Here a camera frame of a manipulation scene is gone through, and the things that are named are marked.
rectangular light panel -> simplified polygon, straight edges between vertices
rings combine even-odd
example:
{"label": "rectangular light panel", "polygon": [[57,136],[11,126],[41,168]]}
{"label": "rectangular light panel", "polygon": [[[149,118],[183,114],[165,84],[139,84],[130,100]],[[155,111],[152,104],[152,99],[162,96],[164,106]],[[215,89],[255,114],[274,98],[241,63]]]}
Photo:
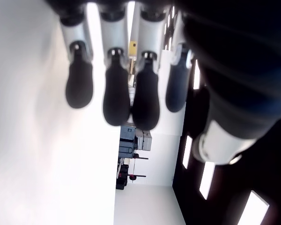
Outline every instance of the rectangular light panel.
{"label": "rectangular light panel", "polygon": [[187,169],[188,166],[189,156],[191,154],[191,148],[192,148],[192,138],[190,136],[187,136],[183,161],[182,161],[182,164],[184,165],[185,169]]}
{"label": "rectangular light panel", "polygon": [[132,22],[134,15],[134,6],[135,1],[130,1],[127,5],[127,30],[128,30],[128,43],[130,42],[131,31],[132,31]]}
{"label": "rectangular light panel", "polygon": [[206,162],[204,166],[204,172],[200,184],[200,192],[205,198],[205,200],[208,197],[211,181],[212,181],[212,176],[214,174],[214,163],[212,162]]}
{"label": "rectangular light panel", "polygon": [[251,191],[238,225],[260,225],[268,207],[267,202],[254,191]]}
{"label": "rectangular light panel", "polygon": [[170,37],[170,39],[169,39],[169,51],[170,51],[171,45],[172,45],[172,37]]}
{"label": "rectangular light panel", "polygon": [[199,89],[200,87],[200,69],[198,66],[198,61],[196,60],[195,64],[195,74],[194,74],[194,79],[193,79],[193,89]]}

robotic hand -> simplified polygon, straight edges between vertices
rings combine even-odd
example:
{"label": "robotic hand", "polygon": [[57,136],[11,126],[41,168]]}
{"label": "robotic hand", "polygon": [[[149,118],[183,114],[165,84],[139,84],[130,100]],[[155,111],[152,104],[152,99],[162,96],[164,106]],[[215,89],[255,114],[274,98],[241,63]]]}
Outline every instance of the robotic hand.
{"label": "robotic hand", "polygon": [[[130,115],[128,0],[47,0],[60,16],[71,63],[66,97],[72,108],[85,107],[92,99],[93,52],[85,16],[89,1],[98,5],[101,20],[106,65],[104,116],[109,124],[119,126]],[[163,28],[170,6],[175,5],[180,11],[166,105],[171,112],[183,107],[194,52],[210,92],[210,107],[205,130],[194,141],[192,152],[200,161],[228,164],[281,118],[281,16],[268,16],[254,1],[237,0],[233,5],[210,0],[139,2],[136,92],[131,110],[136,127],[151,130],[159,119],[157,84]],[[278,13],[281,4],[272,15]]]}

machine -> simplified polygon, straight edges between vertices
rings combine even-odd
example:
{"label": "machine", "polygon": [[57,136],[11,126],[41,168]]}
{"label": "machine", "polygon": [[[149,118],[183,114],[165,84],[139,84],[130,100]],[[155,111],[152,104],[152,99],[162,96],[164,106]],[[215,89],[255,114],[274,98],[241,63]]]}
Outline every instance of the machine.
{"label": "machine", "polygon": [[128,174],[130,159],[146,159],[140,157],[136,150],[151,151],[152,137],[149,131],[137,129],[132,124],[121,126],[120,144],[118,148],[118,168],[116,189],[124,190],[127,185],[127,178],[136,180],[137,177],[146,177],[145,175]]}
{"label": "machine", "polygon": [[[72,108],[85,107],[92,99],[93,52],[86,19],[86,3],[89,1],[91,0],[47,0],[60,16],[71,63],[66,97]],[[249,53],[252,54],[246,56],[255,57],[256,63],[270,61],[277,65],[281,62],[279,47],[274,44],[265,45],[267,39],[263,39],[261,44],[260,40],[266,35],[261,31],[258,35],[262,38],[259,39],[246,32],[238,32],[236,29],[241,30],[242,27],[233,13],[230,13],[231,20],[222,21],[213,13],[202,13],[200,4],[193,4],[191,8],[188,1],[183,0],[139,1],[142,5],[135,66],[136,90],[133,106],[130,107],[127,84],[127,1],[94,2],[98,5],[101,20],[106,65],[103,109],[109,124],[123,125],[132,114],[133,122],[140,130],[151,130],[157,125],[160,114],[158,69],[164,39],[163,29],[173,4],[180,11],[171,49],[173,59],[166,105],[171,112],[178,112],[185,104],[192,53],[198,58],[211,96],[206,128],[193,144],[194,156],[198,160],[211,161],[216,165],[229,164],[237,154],[252,146],[281,118],[281,69],[275,71],[268,67],[267,70],[258,70],[250,64],[253,59],[246,62],[244,58],[231,59],[225,55],[233,51],[245,55],[244,49],[249,46]],[[198,27],[198,21],[207,28],[202,28],[200,34],[192,33],[192,29]],[[234,45],[235,49],[222,48],[220,51],[214,51],[208,41],[200,39],[200,35],[206,37],[212,33],[210,40],[213,40],[218,37],[216,32],[223,35],[228,32],[231,40],[236,40],[235,43],[244,46]]]}

robotic finger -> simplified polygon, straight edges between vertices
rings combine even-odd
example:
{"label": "robotic finger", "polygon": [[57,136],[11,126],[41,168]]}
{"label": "robotic finger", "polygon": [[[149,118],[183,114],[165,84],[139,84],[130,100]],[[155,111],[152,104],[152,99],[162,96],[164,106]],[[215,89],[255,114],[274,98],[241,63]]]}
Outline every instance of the robotic finger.
{"label": "robotic finger", "polygon": [[133,121],[142,130],[153,129],[159,120],[158,69],[164,41],[163,28],[169,8],[143,4],[140,8],[136,90]]}
{"label": "robotic finger", "polygon": [[77,6],[67,17],[60,18],[60,25],[70,61],[67,102],[72,108],[83,108],[93,96],[93,51],[86,4]]}
{"label": "robotic finger", "polygon": [[106,66],[103,113],[109,124],[120,126],[130,115],[127,4],[98,4],[98,8]]}
{"label": "robotic finger", "polygon": [[182,13],[178,12],[172,43],[173,57],[165,99],[168,110],[173,113],[180,111],[186,102],[192,66],[192,51],[186,43],[183,29]]}

white wall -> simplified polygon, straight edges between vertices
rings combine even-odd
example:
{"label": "white wall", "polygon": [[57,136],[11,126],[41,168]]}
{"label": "white wall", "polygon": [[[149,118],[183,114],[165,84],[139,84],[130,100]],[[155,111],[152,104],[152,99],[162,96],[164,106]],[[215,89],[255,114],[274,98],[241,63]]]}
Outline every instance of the white wall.
{"label": "white wall", "polygon": [[116,191],[114,225],[185,225],[171,187],[128,184]]}
{"label": "white wall", "polygon": [[141,157],[135,159],[134,174],[138,177],[133,184],[172,186],[179,148],[179,136],[152,134],[151,151],[137,150]]}
{"label": "white wall", "polygon": [[94,95],[73,110],[58,17],[44,0],[0,0],[0,225],[113,224],[119,127],[102,114],[102,42],[90,10]]}

